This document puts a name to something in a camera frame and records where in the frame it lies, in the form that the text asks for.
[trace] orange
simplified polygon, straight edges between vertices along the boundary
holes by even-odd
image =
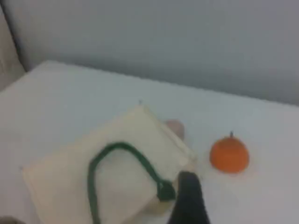
[[[249,153],[245,144],[235,138],[231,132],[229,137],[220,139],[213,144],[210,162],[222,172],[239,173],[248,166]]]

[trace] table surface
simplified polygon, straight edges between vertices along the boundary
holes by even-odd
[[[140,100],[158,118],[184,123],[213,224],[298,223],[299,108],[56,62],[41,64],[0,94],[0,215],[38,224],[22,166]],[[222,174],[208,161],[211,145],[232,130],[250,152],[248,169],[238,175]]]

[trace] black object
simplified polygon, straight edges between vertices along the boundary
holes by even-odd
[[[210,224],[196,174],[179,174],[177,201],[168,224]]]

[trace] green loop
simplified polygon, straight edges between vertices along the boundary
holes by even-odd
[[[161,202],[174,200],[176,198],[176,192],[173,188],[172,183],[168,180],[161,179],[159,175],[156,173],[151,163],[148,161],[148,159],[142,153],[140,153],[134,146],[126,142],[111,143],[104,147],[104,149],[90,161],[88,167],[87,193],[93,224],[101,223],[98,212],[98,198],[94,183],[96,167],[105,156],[107,156],[110,152],[116,149],[123,149],[125,151],[130,152],[142,164],[142,166],[146,169],[146,171],[149,173],[152,179],[157,183],[157,197]]]

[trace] green rope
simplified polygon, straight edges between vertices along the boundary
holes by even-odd
[[[130,152],[142,164],[142,166],[146,169],[151,178],[157,183],[157,197],[161,202],[174,200],[176,197],[176,192],[172,186],[172,183],[168,180],[161,179],[154,170],[151,163],[147,160],[147,158],[142,153],[140,153],[134,146],[126,142],[111,143],[104,147],[104,149],[90,161],[88,167],[87,193],[90,212],[93,218],[93,224],[101,223],[98,212],[98,198],[94,183],[96,167],[105,156],[107,156],[110,152],[116,149],[123,149],[125,151]]]

